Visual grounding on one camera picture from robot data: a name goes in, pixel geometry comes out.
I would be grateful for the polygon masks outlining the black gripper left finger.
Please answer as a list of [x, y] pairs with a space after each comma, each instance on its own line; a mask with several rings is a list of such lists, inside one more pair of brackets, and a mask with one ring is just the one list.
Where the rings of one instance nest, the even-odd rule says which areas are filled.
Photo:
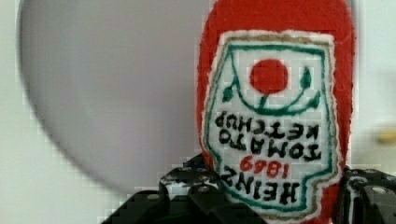
[[229, 201], [220, 177], [198, 155], [164, 175], [157, 190], [135, 193], [101, 224], [267, 224]]

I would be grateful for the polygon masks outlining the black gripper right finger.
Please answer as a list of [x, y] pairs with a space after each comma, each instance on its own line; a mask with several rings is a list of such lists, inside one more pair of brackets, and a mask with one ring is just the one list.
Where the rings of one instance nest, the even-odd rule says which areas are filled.
[[396, 224], [396, 179], [375, 169], [344, 170], [333, 224]]

